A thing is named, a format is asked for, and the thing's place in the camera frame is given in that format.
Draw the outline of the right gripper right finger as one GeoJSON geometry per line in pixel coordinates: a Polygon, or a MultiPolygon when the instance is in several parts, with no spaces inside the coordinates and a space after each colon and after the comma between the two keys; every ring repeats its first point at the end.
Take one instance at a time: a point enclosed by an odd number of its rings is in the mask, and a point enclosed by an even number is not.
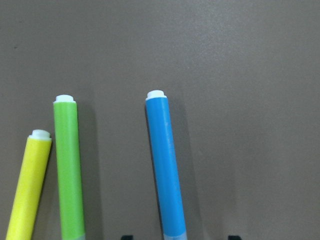
{"type": "Polygon", "coordinates": [[[239,235],[229,235],[228,240],[240,240],[240,236],[239,235]]]}

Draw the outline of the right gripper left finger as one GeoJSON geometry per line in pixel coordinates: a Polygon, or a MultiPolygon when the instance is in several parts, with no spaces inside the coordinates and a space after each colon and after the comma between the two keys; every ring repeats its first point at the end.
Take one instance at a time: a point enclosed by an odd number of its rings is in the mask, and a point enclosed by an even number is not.
{"type": "Polygon", "coordinates": [[[133,235],[122,235],[120,240],[133,240],[133,235]]]}

